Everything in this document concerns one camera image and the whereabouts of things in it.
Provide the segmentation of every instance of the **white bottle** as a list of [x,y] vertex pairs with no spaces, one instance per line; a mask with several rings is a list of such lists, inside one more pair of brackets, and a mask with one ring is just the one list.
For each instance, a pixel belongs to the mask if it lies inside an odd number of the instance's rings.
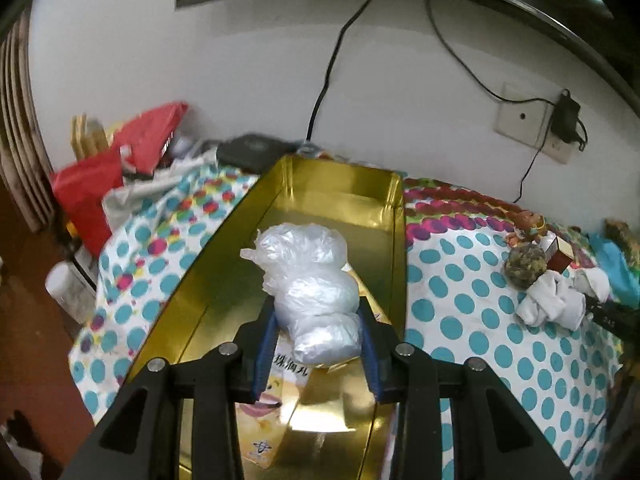
[[72,264],[56,264],[47,275],[45,287],[59,306],[79,324],[84,325],[94,314],[95,292]]

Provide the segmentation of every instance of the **red plastic bag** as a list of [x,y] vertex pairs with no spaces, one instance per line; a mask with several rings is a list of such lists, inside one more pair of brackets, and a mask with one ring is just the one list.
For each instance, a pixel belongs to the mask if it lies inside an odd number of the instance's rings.
[[129,145],[126,161],[140,173],[152,174],[162,157],[162,148],[189,108],[184,102],[168,103],[142,112],[130,120],[113,137],[111,149],[117,152]]
[[51,175],[53,195],[95,257],[111,237],[102,198],[110,189],[120,186],[122,164],[118,150],[98,153]]

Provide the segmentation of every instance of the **gold metal tray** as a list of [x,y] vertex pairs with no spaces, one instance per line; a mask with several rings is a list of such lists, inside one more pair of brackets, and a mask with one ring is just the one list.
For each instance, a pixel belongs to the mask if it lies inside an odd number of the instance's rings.
[[[337,229],[349,263],[401,335],[406,309],[402,183],[385,170],[283,157],[220,226],[182,279],[134,362],[133,377],[156,356],[197,359],[255,319],[265,293],[262,270],[240,258],[256,231],[292,222]],[[190,479],[192,401],[184,403],[180,480]],[[375,480],[391,410],[376,406],[362,364],[315,370],[268,469],[243,460],[248,480]],[[327,421],[335,425],[327,427]]]

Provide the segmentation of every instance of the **wooden floor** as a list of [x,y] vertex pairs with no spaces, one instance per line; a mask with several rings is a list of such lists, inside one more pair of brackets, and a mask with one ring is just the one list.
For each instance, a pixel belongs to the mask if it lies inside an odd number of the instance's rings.
[[61,252],[51,233],[29,232],[1,181],[0,256],[0,424],[21,410],[43,450],[64,465],[93,423],[68,370],[71,338],[44,287]]

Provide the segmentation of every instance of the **screw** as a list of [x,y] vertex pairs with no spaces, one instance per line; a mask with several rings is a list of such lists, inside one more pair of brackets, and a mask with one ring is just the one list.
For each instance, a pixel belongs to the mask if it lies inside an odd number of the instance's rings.
[[162,370],[164,368],[165,365],[165,361],[164,359],[161,359],[159,357],[154,357],[153,359],[151,359],[151,361],[149,361],[146,364],[146,367],[151,370],[152,372],[159,372],[160,370]]
[[479,357],[471,357],[466,364],[475,372],[481,372],[486,368],[486,363]]
[[218,352],[222,355],[233,355],[238,351],[238,345],[236,343],[226,342],[222,343],[218,347]]
[[398,353],[398,355],[409,357],[414,353],[414,346],[409,343],[400,343],[396,346],[396,352]]

